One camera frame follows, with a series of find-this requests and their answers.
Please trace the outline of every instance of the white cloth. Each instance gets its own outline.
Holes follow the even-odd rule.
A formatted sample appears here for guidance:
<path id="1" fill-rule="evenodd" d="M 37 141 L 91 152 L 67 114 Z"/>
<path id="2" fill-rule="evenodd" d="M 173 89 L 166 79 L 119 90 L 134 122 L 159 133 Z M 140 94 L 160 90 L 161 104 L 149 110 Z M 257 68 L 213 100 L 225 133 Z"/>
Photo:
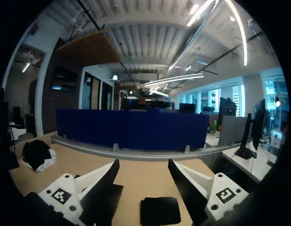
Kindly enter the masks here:
<path id="1" fill-rule="evenodd" d="M 39 172 L 43 172 L 44 169 L 50 167 L 53 163 L 55 163 L 55 160 L 57 158 L 57 154 L 55 153 L 55 151 L 53 149 L 49 149 L 50 155 L 51 155 L 51 159 L 44 159 L 44 164 L 40 165 L 36 171 Z M 25 166 L 29 167 L 32 169 L 32 167 L 30 166 L 30 164 L 28 162 L 24 162 L 22 159 L 22 162 Z"/>

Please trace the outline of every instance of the wooden table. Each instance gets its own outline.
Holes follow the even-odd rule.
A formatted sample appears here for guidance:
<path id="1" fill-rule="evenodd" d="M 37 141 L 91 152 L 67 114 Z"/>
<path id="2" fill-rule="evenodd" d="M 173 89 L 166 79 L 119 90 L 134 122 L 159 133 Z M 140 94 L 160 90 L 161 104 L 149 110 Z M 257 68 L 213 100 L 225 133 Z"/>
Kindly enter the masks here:
<path id="1" fill-rule="evenodd" d="M 56 162 L 44 172 L 34 172 L 23 166 L 11 170 L 11 175 L 23 195 L 41 192 L 64 173 L 84 175 L 113 159 L 83 153 L 59 144 L 51 148 L 57 154 Z M 145 197 L 175 197 L 178 200 L 181 222 L 178 225 L 190 226 L 192 221 L 180 193 L 168 170 L 168 162 L 141 162 L 120 160 L 120 169 L 114 184 L 123 185 L 116 213 L 112 220 L 115 226 L 140 225 L 139 204 Z M 179 161 L 194 170 L 213 177 L 213 172 L 199 159 Z"/>

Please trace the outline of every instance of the wall-mounted tv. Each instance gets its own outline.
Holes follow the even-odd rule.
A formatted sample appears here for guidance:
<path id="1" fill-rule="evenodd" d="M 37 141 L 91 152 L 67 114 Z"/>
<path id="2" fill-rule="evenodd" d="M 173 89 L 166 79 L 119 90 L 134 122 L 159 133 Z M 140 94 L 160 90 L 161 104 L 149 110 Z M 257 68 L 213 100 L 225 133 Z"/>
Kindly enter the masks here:
<path id="1" fill-rule="evenodd" d="M 52 89 L 74 93 L 77 88 L 78 75 L 63 68 L 56 67 L 52 76 Z"/>

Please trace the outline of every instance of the doorway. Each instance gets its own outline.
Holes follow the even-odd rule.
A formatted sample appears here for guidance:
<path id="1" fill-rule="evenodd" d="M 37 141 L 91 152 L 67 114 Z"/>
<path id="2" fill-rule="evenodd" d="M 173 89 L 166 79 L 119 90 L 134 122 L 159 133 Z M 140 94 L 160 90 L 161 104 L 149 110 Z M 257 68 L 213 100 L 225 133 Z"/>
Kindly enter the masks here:
<path id="1" fill-rule="evenodd" d="M 103 82 L 103 88 L 101 92 L 101 109 L 111 110 L 112 108 L 112 86 Z"/>
<path id="2" fill-rule="evenodd" d="M 8 106 L 8 122 L 19 136 L 16 143 L 37 136 L 35 128 L 35 93 L 44 54 L 22 44 L 8 75 L 4 102 Z"/>
<path id="3" fill-rule="evenodd" d="M 99 109 L 100 83 L 101 81 L 99 79 L 94 78 L 91 74 L 85 72 L 82 109 Z"/>

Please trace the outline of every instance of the monitor stand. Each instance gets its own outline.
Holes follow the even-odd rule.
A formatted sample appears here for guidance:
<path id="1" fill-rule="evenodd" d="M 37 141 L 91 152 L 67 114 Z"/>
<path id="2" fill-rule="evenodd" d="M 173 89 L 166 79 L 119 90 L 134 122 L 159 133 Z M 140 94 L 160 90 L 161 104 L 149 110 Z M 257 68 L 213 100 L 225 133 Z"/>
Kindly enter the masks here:
<path id="1" fill-rule="evenodd" d="M 255 152 L 253 152 L 247 147 L 240 147 L 234 154 L 245 160 L 250 159 L 250 158 L 256 159 L 256 156 L 257 156 Z"/>
<path id="2" fill-rule="evenodd" d="M 236 156 L 239 156 L 239 157 L 246 159 L 246 160 L 250 159 L 250 158 L 256 159 L 256 153 L 246 147 L 247 139 L 248 139 L 248 135 L 249 135 L 249 130 L 250 130 L 250 124 L 251 124 L 251 113 L 249 113 L 247 115 L 247 121 L 246 121 L 246 125 L 245 125 L 245 130 L 244 130 L 241 146 L 234 153 Z"/>

